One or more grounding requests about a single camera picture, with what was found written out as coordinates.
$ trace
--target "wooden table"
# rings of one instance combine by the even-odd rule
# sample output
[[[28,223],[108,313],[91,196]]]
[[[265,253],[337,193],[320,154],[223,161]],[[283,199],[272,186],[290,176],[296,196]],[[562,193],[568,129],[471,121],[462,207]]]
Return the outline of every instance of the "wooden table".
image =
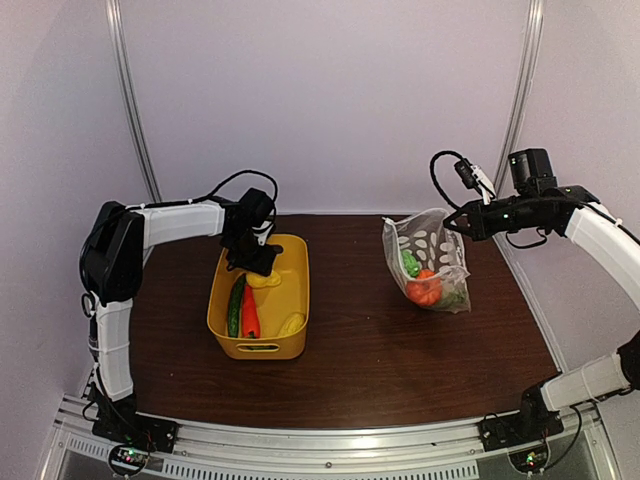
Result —
[[[407,301],[384,260],[379,216],[279,217],[309,246],[311,313],[292,361],[236,361],[207,327],[216,238],[157,247],[131,322],[141,412],[252,427],[410,425],[516,409],[556,373],[492,241],[467,242],[472,311]]]

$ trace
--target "green vegetable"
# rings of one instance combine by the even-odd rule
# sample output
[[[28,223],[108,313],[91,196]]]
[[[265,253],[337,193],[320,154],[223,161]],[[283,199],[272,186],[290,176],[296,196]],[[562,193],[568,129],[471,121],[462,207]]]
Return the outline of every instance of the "green vegetable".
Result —
[[[422,265],[420,265],[420,262],[411,254],[411,250],[402,251],[402,263],[411,278],[416,278],[422,269]]]
[[[229,295],[229,310],[227,312],[227,330],[229,336],[238,338],[240,331],[240,312],[242,311],[242,297],[244,296],[244,286],[247,283],[247,276],[242,274],[231,287]]]
[[[449,310],[458,305],[464,305],[468,301],[464,290],[454,290],[442,296],[442,299],[433,307],[438,310]]]

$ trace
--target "transparent bag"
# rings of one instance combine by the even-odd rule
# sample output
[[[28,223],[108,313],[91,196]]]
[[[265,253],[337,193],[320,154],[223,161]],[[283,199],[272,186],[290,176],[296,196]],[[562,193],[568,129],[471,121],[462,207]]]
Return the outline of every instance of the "transparent bag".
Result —
[[[471,310],[464,244],[442,221],[449,213],[432,208],[399,222],[384,219],[382,243],[387,266],[405,296],[422,308]]]

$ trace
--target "black cable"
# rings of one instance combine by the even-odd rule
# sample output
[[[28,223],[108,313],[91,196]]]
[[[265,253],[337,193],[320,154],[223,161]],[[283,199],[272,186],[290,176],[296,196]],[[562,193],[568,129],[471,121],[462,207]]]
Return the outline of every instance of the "black cable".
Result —
[[[433,182],[433,186],[436,187],[436,190],[438,191],[440,196],[444,198],[445,202],[447,202],[451,208],[455,210],[460,210],[460,207],[455,203],[453,203],[453,200],[451,200],[449,196],[446,194],[446,192],[442,189],[442,187],[440,186],[440,183],[438,183],[438,179],[436,178],[436,168],[435,168],[436,161],[440,157],[444,157],[446,155],[451,155],[452,157],[456,157],[458,160],[462,160],[467,165],[471,165],[471,164],[469,163],[469,160],[464,158],[458,152],[454,152],[453,150],[442,150],[441,152],[436,153],[431,159],[431,161],[429,162],[429,173],[431,174],[431,181]]]
[[[275,179],[267,173],[260,172],[259,170],[251,170],[251,169],[240,170],[239,172],[229,175],[227,178],[221,181],[218,185],[216,185],[213,190],[211,190],[207,195],[205,195],[205,197],[200,197],[200,198],[211,200],[212,197],[215,196],[222,187],[224,187],[227,183],[234,180],[235,178],[238,178],[241,175],[257,175],[259,177],[263,177],[269,180],[273,184],[273,197],[271,198],[271,200],[273,200],[273,203],[276,203],[276,199],[278,198],[278,182],[276,182]]]
[[[87,403],[84,408],[82,409],[82,418],[84,418],[87,422],[94,422],[95,420],[92,418],[87,418],[87,410],[89,410],[89,408],[91,408],[91,405],[93,405],[94,403],[96,403],[94,400],[92,400],[91,402]]]
[[[547,236],[541,233],[541,230],[541,228],[536,228],[536,233],[542,238],[542,240],[538,240],[537,242],[529,243],[527,245],[518,245],[516,243],[513,243],[509,238],[509,232],[506,233],[505,238],[507,240],[507,243],[513,248],[517,248],[518,250],[527,250],[529,248],[540,247],[547,243]]]
[[[600,215],[602,218],[604,218],[605,220],[613,223],[614,225],[616,225],[617,220],[609,215],[607,215],[606,213],[602,212],[601,210],[599,210],[597,207],[591,205],[590,203],[587,202],[580,202],[580,204],[583,207],[587,207],[589,209],[591,209],[592,211],[594,211],[595,213],[597,213],[598,215]],[[634,242],[636,242],[638,245],[640,245],[640,238],[636,237],[633,232],[631,232],[631,230],[629,230],[627,227],[625,227],[624,225],[620,224],[617,225],[617,227],[622,230],[624,233],[626,233],[631,240],[633,240]]]
[[[571,443],[569,444],[567,449],[564,452],[562,452],[562,455],[560,455],[553,463],[551,463],[550,465],[547,465],[547,466],[544,467],[544,471],[545,472],[547,470],[551,470],[553,467],[558,465],[558,463],[560,463],[564,459],[564,457],[566,457],[567,454],[571,451],[573,446],[578,441],[578,438],[580,437],[580,432],[582,431],[582,415],[580,415],[580,411],[578,410],[578,408],[575,405],[572,405],[571,409],[574,412],[576,412],[576,415],[578,416],[578,429],[576,430],[576,434],[574,435],[573,440],[571,440]]]

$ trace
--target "cucumber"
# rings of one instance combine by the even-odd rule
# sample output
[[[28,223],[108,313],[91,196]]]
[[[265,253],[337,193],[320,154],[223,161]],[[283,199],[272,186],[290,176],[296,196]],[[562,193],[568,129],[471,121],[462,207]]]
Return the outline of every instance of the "cucumber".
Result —
[[[232,338],[238,338],[238,332],[240,331],[240,312],[242,311],[242,297],[244,296],[246,283],[247,276],[243,273],[231,287],[229,310],[227,312],[227,330]]]

